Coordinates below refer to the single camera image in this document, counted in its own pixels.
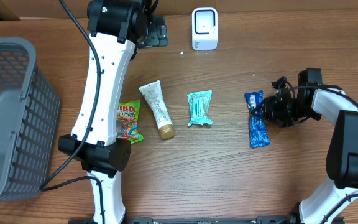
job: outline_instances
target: blue wrapper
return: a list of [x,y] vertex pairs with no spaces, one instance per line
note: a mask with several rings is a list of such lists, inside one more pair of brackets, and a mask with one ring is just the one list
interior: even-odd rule
[[[255,93],[245,93],[246,101],[248,104],[248,110],[251,112],[260,102],[264,99],[264,92],[260,90]],[[266,125],[262,119],[251,116],[249,118],[249,144],[251,148],[257,148],[262,146],[268,146],[270,144],[269,136],[267,135]]]

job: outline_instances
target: cream tube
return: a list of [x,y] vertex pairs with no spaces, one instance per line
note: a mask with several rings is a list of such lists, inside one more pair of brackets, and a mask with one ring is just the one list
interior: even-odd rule
[[175,130],[171,118],[169,117],[168,109],[165,106],[164,99],[162,98],[160,80],[142,86],[139,90],[153,110],[155,122],[160,131],[161,138],[168,139],[173,137],[175,135]]

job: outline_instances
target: teal wrapper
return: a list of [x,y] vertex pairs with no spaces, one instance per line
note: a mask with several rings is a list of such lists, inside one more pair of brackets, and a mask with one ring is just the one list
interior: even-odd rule
[[187,124],[212,125],[212,121],[207,117],[209,104],[212,98],[212,90],[190,93],[187,100],[190,107],[191,121]]

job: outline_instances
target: snack bar wrapper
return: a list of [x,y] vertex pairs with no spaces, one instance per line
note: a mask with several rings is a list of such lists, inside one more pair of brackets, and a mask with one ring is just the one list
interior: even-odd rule
[[191,121],[187,126],[192,124],[212,125],[212,121],[207,117],[209,104],[211,103],[212,90],[190,93],[187,95],[187,100],[190,107]]
[[[260,90],[255,93],[245,93],[248,110],[251,112],[264,99],[264,92]],[[249,117],[249,144],[251,148],[268,146],[270,144],[269,136],[264,121],[256,116]]]

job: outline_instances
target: gummy candy bag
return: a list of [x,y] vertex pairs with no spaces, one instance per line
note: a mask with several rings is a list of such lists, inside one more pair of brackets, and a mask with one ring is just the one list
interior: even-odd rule
[[137,132],[140,100],[120,103],[117,112],[117,136],[130,140],[132,144],[143,140],[143,135]]

